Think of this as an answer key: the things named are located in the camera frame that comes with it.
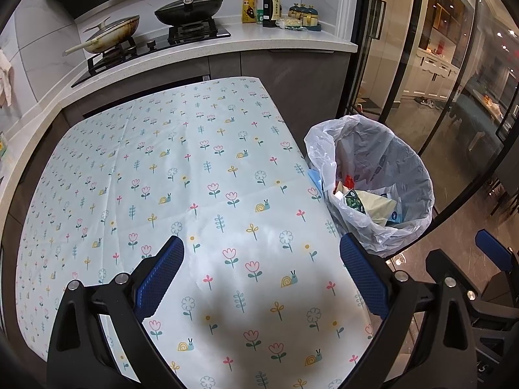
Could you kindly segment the yellow green wet wipes pack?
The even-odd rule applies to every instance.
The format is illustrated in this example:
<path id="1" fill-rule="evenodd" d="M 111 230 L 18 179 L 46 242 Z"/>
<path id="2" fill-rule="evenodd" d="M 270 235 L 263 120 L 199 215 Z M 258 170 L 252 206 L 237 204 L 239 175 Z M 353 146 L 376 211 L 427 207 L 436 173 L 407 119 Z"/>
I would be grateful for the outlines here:
<path id="1" fill-rule="evenodd" d="M 375 193 L 357 191 L 365 213 L 371 220 L 380 226 L 385 226 L 396 210 L 397 201 Z"/>

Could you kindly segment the green patterned snack pack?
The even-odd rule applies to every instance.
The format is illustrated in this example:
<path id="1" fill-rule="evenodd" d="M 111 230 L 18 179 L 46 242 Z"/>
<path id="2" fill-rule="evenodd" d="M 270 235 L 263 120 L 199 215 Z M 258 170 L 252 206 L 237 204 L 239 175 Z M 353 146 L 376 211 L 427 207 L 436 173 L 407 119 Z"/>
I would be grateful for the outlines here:
<path id="1" fill-rule="evenodd" d="M 349 208 L 354 209 L 360 213 L 366 213 L 364 205 L 355 189 L 349 190 L 344 195 L 343 200 Z"/>

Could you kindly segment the red plastic bag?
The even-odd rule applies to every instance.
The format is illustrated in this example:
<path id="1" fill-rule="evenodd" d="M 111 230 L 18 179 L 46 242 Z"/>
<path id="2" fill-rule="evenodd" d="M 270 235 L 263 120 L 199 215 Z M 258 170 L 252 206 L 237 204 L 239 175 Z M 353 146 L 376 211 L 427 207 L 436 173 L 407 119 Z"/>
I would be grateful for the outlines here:
<path id="1" fill-rule="evenodd" d="M 343 185 L 346 188 L 353 189 L 355 188 L 355 180 L 350 175 L 346 175 L 346 177 L 343 180 Z"/>

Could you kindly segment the trash bin with white liner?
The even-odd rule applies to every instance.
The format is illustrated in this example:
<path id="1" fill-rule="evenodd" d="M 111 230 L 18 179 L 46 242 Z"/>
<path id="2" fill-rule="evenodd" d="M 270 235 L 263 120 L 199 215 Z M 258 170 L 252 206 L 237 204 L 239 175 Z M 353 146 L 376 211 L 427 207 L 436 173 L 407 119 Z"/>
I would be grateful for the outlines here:
<path id="1" fill-rule="evenodd" d="M 387 126 L 361 115 L 314 125 L 304 138 L 310 165 L 319 173 L 320 189 L 340 230 L 351 232 L 365 249 L 389 257 L 415 242 L 432 221 L 435 195 L 420 156 Z M 351 189 L 397 201 L 401 224 L 380 226 L 366 213 L 344 203 Z"/>

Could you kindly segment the white kitchen countertop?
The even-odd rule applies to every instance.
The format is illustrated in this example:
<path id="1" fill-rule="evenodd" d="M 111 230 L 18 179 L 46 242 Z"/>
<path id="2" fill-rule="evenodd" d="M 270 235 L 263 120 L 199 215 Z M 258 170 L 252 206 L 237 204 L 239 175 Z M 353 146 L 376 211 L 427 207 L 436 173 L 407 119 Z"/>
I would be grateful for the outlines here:
<path id="1" fill-rule="evenodd" d="M 74 68 L 71 72 L 72 77 L 63 80 L 63 86 L 55 96 L 45 95 L 7 132 L 7 152 L 1 163 L 1 198 L 8 198 L 6 193 L 16 188 L 33 148 L 39 143 L 55 116 L 69 104 L 96 90 L 138 74 L 208 55 L 266 49 L 316 49 L 354 53 L 358 48 L 353 42 L 329 32 L 295 32 L 255 24 L 230 24 L 225 28 L 231 33 L 227 38 L 199 41 L 145 54 L 77 86 L 73 86 L 72 83 L 83 69 Z"/>

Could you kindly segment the floral patterned tablecloth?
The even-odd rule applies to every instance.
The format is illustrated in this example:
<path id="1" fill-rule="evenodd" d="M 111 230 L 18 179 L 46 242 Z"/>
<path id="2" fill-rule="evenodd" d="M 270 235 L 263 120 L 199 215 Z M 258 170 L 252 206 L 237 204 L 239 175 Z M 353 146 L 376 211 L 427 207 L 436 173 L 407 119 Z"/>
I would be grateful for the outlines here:
<path id="1" fill-rule="evenodd" d="M 177 236 L 143 323 L 190 388 L 336 388 L 371 338 L 323 195 L 260 80 L 160 91 L 72 126 L 29 204 L 18 326 L 46 358 L 65 286 L 109 282 Z"/>

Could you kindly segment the black framed glass sliding door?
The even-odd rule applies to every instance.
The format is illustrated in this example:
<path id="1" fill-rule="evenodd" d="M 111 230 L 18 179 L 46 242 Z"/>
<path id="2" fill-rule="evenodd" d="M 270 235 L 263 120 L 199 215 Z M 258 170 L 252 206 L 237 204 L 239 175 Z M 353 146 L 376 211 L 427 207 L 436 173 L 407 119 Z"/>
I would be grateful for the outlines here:
<path id="1" fill-rule="evenodd" d="M 518 24 L 504 0 L 359 0 L 347 111 L 389 126 L 424 162 L 435 213 L 485 182 L 518 137 Z"/>

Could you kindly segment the black gas stove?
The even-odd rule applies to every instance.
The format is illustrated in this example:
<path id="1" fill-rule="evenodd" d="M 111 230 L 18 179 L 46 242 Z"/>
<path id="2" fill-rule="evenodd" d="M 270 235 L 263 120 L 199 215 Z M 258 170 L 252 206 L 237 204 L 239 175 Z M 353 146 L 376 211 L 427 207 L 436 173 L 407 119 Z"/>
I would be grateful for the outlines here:
<path id="1" fill-rule="evenodd" d="M 110 68 L 117 67 L 149 53 L 156 53 L 171 47 L 200 41 L 228 38 L 230 36 L 231 33 L 225 27 L 219 26 L 211 18 L 198 23 L 171 26 L 167 34 L 143 43 L 136 43 L 133 38 L 128 38 L 115 47 L 87 59 L 87 71 L 72 84 L 72 87 L 78 86 L 78 84 L 84 83 Z"/>

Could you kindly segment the pink hanging cloth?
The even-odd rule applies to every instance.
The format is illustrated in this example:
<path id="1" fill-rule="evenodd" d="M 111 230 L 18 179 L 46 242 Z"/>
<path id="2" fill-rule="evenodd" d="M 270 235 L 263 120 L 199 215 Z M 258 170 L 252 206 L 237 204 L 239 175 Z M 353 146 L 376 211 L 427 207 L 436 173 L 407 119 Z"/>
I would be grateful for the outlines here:
<path id="1" fill-rule="evenodd" d="M 11 62 L 7 59 L 4 52 L 0 50 L 0 104 L 1 108 L 9 107 L 12 104 L 12 85 L 11 85 Z"/>

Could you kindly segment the black wok with lid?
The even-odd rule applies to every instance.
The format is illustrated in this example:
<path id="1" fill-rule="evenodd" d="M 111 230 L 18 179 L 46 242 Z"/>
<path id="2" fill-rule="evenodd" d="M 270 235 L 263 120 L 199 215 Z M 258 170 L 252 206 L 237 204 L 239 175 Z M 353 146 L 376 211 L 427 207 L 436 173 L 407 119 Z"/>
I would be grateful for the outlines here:
<path id="1" fill-rule="evenodd" d="M 220 10 L 223 0 L 177 0 L 157 10 L 158 21 L 168 26 L 183 26 L 212 19 Z"/>

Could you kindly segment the small wrapped food packet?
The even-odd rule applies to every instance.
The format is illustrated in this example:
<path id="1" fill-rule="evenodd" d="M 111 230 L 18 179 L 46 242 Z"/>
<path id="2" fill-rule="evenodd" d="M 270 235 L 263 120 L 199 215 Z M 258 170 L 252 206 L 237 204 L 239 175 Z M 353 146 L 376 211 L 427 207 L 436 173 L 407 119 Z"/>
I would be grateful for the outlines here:
<path id="1" fill-rule="evenodd" d="M 304 30 L 304 27 L 302 26 L 302 22 L 298 18 L 292 18 L 292 17 L 280 18 L 280 19 L 277 19 L 275 23 L 280 29 L 284 29 L 284 30 L 296 30 L 296 31 Z"/>

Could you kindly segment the teal condiment jar set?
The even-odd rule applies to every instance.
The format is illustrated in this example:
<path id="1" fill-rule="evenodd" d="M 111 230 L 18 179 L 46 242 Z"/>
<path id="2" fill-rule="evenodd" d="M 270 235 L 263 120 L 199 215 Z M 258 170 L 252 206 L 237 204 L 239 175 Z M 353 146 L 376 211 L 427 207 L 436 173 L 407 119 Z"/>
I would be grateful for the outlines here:
<path id="1" fill-rule="evenodd" d="M 295 18 L 302 28 L 309 31 L 320 32 L 322 30 L 319 23 L 319 12 L 312 5 L 294 4 L 290 6 L 289 17 Z"/>

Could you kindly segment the dark soy sauce bottle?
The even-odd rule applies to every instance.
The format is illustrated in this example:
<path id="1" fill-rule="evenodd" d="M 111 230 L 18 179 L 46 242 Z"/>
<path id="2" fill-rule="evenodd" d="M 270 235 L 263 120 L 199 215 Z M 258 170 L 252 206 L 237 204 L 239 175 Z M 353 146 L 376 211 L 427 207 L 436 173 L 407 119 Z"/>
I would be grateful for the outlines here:
<path id="1" fill-rule="evenodd" d="M 276 22 L 282 17 L 281 0 L 262 0 L 262 26 L 276 27 Z"/>

